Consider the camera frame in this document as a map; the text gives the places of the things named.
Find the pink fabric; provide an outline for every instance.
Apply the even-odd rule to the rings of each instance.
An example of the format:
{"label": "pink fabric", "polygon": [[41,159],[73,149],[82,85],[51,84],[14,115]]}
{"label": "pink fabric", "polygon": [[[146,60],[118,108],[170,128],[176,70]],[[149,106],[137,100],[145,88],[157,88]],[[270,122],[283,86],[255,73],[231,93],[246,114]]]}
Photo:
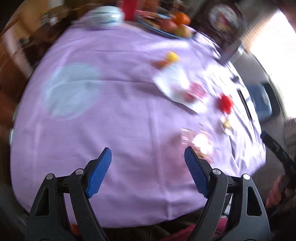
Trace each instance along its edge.
{"label": "pink fabric", "polygon": [[[216,237],[224,232],[226,223],[227,223],[227,218],[221,218],[219,220],[217,224],[216,232],[213,237]],[[186,241],[189,238],[194,228],[195,228],[195,224],[190,225],[189,227],[182,229],[179,232],[174,233],[170,236],[162,238],[159,241]]]}
{"label": "pink fabric", "polygon": [[[152,63],[168,51],[180,56],[190,80],[206,86],[205,113],[172,102],[154,84],[159,70]],[[251,123],[236,90],[246,88],[231,81],[235,69],[217,56],[202,35],[184,41],[126,23],[103,31],[71,26],[38,65],[19,106],[11,177],[20,204],[30,211],[46,174],[69,175],[109,147],[112,163],[90,199],[103,227],[152,225],[193,212],[206,199],[185,164],[181,129],[198,132],[201,125],[213,138],[212,167],[232,176],[257,170],[265,147],[254,106]],[[216,107],[224,91],[235,103],[231,136]],[[71,208],[68,216],[76,223]]]}

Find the red object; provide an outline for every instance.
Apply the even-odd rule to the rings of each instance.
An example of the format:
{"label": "red object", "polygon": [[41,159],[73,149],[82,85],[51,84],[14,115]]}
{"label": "red object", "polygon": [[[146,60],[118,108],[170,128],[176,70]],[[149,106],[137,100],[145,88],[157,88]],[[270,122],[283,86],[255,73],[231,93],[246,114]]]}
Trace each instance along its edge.
{"label": "red object", "polygon": [[[226,223],[227,223],[227,218],[221,218],[219,220],[215,234],[213,235],[213,237],[216,237],[216,236],[224,233]],[[188,237],[190,236],[190,234],[192,233],[194,227],[195,227],[195,224],[190,225],[189,227],[182,229],[179,232],[174,233],[170,236],[162,238],[159,241],[186,241],[188,239]]]}
{"label": "red object", "polygon": [[186,102],[193,102],[206,95],[204,88],[195,82],[190,83],[190,90],[185,93],[184,99]]}
{"label": "red object", "polygon": [[79,231],[79,228],[78,228],[78,225],[76,225],[76,224],[70,224],[70,226],[71,226],[71,231],[72,231],[73,234],[75,234],[75,235],[81,235],[80,234],[80,231]]}
{"label": "red object", "polygon": [[122,11],[124,12],[125,21],[134,21],[137,10],[138,0],[123,0]]}
{"label": "red object", "polygon": [[229,115],[231,113],[232,107],[233,107],[232,99],[229,96],[222,94],[221,98],[220,98],[219,107],[223,113],[226,113]]}

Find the hand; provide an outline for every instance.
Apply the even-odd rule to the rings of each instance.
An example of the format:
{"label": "hand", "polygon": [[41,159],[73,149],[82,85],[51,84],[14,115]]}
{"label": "hand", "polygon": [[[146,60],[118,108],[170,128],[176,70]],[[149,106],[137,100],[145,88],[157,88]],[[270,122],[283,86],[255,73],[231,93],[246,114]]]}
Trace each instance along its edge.
{"label": "hand", "polygon": [[[274,182],[272,190],[269,192],[268,198],[265,203],[266,208],[277,206],[280,203],[282,194],[280,193],[279,185],[283,180],[283,177],[283,175],[279,176],[278,179]],[[293,196],[295,196],[295,190],[291,188],[286,188],[285,197],[288,199],[288,201],[284,205],[285,211],[289,210],[294,205],[295,197],[292,198]]]}

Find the window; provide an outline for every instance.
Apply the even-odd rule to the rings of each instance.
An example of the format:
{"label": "window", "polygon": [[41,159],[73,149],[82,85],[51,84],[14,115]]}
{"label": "window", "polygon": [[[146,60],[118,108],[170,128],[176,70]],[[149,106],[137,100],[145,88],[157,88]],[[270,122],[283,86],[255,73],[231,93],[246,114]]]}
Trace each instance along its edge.
{"label": "window", "polygon": [[289,118],[296,118],[296,33],[278,11],[264,27],[251,48],[270,75]]}

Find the chair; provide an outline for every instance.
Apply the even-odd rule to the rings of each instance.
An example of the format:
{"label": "chair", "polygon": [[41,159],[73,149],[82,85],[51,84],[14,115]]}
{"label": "chair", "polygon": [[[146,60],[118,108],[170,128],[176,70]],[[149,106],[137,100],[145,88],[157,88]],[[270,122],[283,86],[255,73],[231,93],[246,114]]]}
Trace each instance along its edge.
{"label": "chair", "polygon": [[8,97],[20,101],[28,79],[18,69],[0,39],[0,86]]}
{"label": "chair", "polygon": [[[16,31],[20,30],[22,33],[26,33],[26,36],[30,36],[30,41],[23,46],[21,46],[20,40],[15,35]],[[7,24],[0,33],[1,44],[6,43],[8,47],[6,49],[4,46],[4,48],[12,55],[12,59],[16,65],[18,65],[27,76],[33,71],[33,63],[39,61],[45,53],[45,51],[36,44],[36,41],[32,38],[32,34],[33,32],[24,24],[20,14],[16,14],[15,18]]]}
{"label": "chair", "polygon": [[17,103],[0,89],[0,139],[9,143],[10,130],[13,127]]}
{"label": "chair", "polygon": [[[20,11],[16,14],[14,20],[11,21],[1,33],[1,36],[3,36],[8,30],[16,26],[16,28],[12,29],[13,34],[19,36],[14,38],[17,38],[17,42],[22,40],[22,47],[19,47],[16,51],[14,50],[13,57],[23,53],[30,65],[34,68],[64,30],[70,26],[70,20],[68,17],[69,10],[70,9],[66,6],[59,6],[48,10],[47,15],[54,15],[59,18],[59,21],[53,25],[50,25],[49,23],[41,25],[42,15],[40,15],[38,18],[40,18],[39,22],[41,26],[33,31],[24,22],[22,12]],[[22,37],[22,35],[20,35],[20,30],[22,33],[26,33],[25,36]]]}
{"label": "chair", "polygon": [[239,37],[245,31],[246,22],[233,1],[211,0],[201,7],[192,19],[190,27],[218,45],[218,51],[223,59],[221,64],[224,65],[240,47]]}

